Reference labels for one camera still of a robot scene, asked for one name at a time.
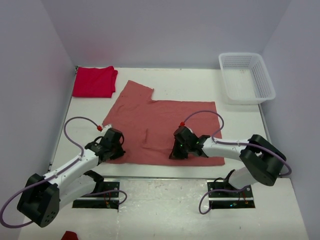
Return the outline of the salmon pink t shirt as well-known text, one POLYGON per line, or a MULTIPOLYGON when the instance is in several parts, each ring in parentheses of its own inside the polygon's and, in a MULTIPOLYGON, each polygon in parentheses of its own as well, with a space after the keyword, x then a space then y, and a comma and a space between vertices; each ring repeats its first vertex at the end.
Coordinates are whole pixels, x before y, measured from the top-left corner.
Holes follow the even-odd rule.
POLYGON ((214 114, 214 101, 153 100, 154 90, 128 81, 103 124, 111 124, 124 135, 124 156, 111 164, 138 164, 176 167, 223 166, 222 157, 170 159, 174 132, 186 120, 187 127, 197 135, 211 135, 220 127, 214 114))

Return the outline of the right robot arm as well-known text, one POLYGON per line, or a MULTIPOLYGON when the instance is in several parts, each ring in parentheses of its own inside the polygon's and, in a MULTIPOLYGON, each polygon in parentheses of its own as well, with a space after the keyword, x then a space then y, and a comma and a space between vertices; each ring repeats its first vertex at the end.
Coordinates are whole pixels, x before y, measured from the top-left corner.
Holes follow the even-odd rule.
POLYGON ((272 187, 281 176, 283 167, 291 174, 286 157, 270 142, 258 134, 248 140, 223 140, 209 135, 197 136, 186 126, 180 126, 173 134, 174 145, 169 155, 173 160, 195 157, 223 157, 240 161, 243 168, 232 170, 223 184, 223 191, 233 197, 241 189, 260 183, 272 187))

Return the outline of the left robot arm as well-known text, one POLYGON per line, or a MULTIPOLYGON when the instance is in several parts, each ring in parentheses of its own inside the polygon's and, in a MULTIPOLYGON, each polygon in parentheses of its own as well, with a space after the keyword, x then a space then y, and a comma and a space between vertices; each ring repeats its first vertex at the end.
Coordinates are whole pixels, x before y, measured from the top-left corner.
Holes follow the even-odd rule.
POLYGON ((125 154, 123 143, 123 133, 110 127, 60 168, 45 175, 35 173, 26 182, 27 189, 20 196, 17 210, 44 228, 62 208, 76 199, 109 196, 116 192, 115 188, 106 188, 104 178, 93 169, 122 157, 125 154))

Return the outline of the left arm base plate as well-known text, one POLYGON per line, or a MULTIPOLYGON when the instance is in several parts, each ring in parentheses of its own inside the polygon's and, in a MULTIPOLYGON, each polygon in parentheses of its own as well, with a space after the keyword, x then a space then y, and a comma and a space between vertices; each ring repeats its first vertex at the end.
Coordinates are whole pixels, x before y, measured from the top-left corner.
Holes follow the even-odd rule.
MULTIPOLYGON (((105 192, 110 190, 119 190, 120 182, 116 179, 104 179, 102 190, 97 192, 105 192)), ((104 193, 97 196, 81 197, 72 203, 73 209, 119 209, 119 192, 104 193)))

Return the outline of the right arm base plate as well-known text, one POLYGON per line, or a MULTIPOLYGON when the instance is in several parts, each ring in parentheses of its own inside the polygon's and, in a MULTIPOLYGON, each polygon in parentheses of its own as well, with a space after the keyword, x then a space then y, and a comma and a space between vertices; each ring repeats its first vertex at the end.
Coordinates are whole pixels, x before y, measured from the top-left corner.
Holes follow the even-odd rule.
MULTIPOLYGON (((224 180, 218 178, 207 181, 207 190, 215 189, 234 190, 232 186, 224 186, 224 180)), ((252 187, 249 185, 241 192, 215 191, 208 195, 211 210, 215 209, 254 209, 255 202, 252 187)))

